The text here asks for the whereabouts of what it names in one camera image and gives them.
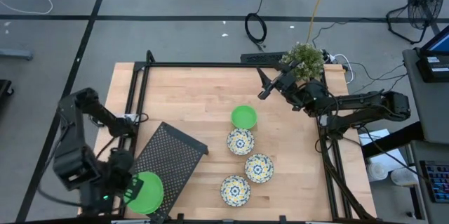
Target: wooden table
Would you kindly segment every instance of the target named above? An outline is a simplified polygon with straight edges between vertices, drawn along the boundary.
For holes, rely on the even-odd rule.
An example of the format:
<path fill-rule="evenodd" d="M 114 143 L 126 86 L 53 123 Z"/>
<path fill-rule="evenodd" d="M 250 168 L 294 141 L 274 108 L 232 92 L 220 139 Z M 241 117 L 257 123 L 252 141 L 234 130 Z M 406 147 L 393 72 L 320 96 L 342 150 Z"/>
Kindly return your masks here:
<path fill-rule="evenodd" d="M 125 110 L 132 69 L 133 63 L 115 65 L 105 103 L 113 113 L 123 114 Z M 270 78 L 278 74 L 274 69 L 263 70 Z M 330 92 L 346 95 L 341 65 L 325 65 L 325 70 Z M 259 100 L 257 95 L 261 90 L 255 68 L 150 68 L 143 108 L 149 121 L 140 126 L 136 156 L 162 121 L 209 149 L 209 155 L 202 157 L 177 199 L 170 213 L 172 217 L 183 213 L 185 219 L 196 220 L 278 220 L 280 215 L 286 215 L 287 220 L 332 220 L 322 157 L 314 150 L 318 139 L 316 120 L 303 111 L 291 111 L 291 105 L 277 91 L 272 91 L 266 100 Z M 250 182 L 249 202 L 233 208 L 223 202 L 220 186 L 229 175 L 246 177 L 244 164 L 249 155 L 236 156 L 226 145 L 227 134 L 234 128 L 230 122 L 231 111 L 243 104 L 253 106 L 258 115 L 257 126 L 251 130 L 255 136 L 251 153 L 270 156 L 275 172 L 265 184 Z M 357 132 L 352 129 L 345 137 L 358 140 Z M 109 139 L 107 129 L 100 129 L 94 151 L 98 152 Z M 349 189 L 367 212 L 376 216 L 360 147 L 341 140 L 340 152 Z M 106 159 L 108 153 L 105 151 L 101 158 Z M 344 216 L 338 188 L 335 195 L 339 199 L 339 216 Z M 146 216 L 127 209 L 125 218 Z"/>

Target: green plastic bowl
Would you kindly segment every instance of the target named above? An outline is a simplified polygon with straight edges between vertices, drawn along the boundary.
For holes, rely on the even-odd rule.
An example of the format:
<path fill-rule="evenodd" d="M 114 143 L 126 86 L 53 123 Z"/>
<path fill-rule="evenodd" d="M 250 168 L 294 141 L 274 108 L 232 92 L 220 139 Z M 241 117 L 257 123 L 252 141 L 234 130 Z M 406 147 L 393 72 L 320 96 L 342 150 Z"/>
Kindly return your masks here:
<path fill-rule="evenodd" d="M 238 129 L 251 129 L 257 123 L 257 114 L 251 106 L 241 105 L 232 111 L 231 121 Z"/>
<path fill-rule="evenodd" d="M 150 214 L 155 212 L 163 200 L 163 186 L 161 179 L 152 172 L 139 172 L 133 176 L 143 180 L 143 186 L 139 191 L 138 196 L 128 203 L 128 207 L 135 213 Z"/>

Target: black fan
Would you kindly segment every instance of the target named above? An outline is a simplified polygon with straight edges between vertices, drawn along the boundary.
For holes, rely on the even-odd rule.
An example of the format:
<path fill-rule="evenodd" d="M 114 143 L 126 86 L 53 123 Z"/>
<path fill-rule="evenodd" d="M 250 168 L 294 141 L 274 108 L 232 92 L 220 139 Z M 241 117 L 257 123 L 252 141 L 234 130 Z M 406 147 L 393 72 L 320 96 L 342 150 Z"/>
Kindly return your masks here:
<path fill-rule="evenodd" d="M 409 41 L 411 44 L 419 43 L 422 41 L 422 38 L 424 37 L 424 34 L 428 26 L 432 25 L 436 20 L 436 18 L 438 17 L 442 5 L 443 0 L 408 0 L 406 6 L 388 12 L 387 14 L 388 30 L 393 34 L 399 36 L 400 38 Z M 402 12 L 404 12 L 406 8 L 408 11 L 408 21 L 410 22 L 412 27 L 422 30 L 421 38 L 419 41 L 412 41 L 409 38 L 401 34 L 398 34 L 391 28 L 391 23 L 397 22 L 395 21 L 395 19 L 397 19 L 397 17 Z M 397 11 L 400 11 L 400 13 L 395 18 L 390 18 L 390 15 Z"/>

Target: green plant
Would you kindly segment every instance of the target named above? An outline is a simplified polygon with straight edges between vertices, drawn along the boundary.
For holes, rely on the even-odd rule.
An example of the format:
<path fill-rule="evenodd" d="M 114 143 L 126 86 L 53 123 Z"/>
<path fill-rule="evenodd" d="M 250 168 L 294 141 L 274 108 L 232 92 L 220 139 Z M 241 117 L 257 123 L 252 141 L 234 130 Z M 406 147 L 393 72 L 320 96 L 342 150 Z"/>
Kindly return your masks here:
<path fill-rule="evenodd" d="M 319 77 L 323 71 L 323 54 L 310 44 L 297 43 L 289 52 L 282 55 L 281 62 L 290 63 L 292 60 L 300 63 L 293 69 L 298 81 L 309 81 L 311 77 Z"/>

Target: keyboard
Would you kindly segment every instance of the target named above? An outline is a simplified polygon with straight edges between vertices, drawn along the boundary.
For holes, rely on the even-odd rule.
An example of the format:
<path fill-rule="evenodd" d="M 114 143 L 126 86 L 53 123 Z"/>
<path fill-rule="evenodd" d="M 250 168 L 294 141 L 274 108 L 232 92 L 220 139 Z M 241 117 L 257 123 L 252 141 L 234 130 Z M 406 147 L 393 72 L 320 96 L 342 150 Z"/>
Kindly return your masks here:
<path fill-rule="evenodd" d="M 449 203 L 449 163 L 421 161 L 424 177 L 430 181 L 427 189 L 435 203 Z"/>

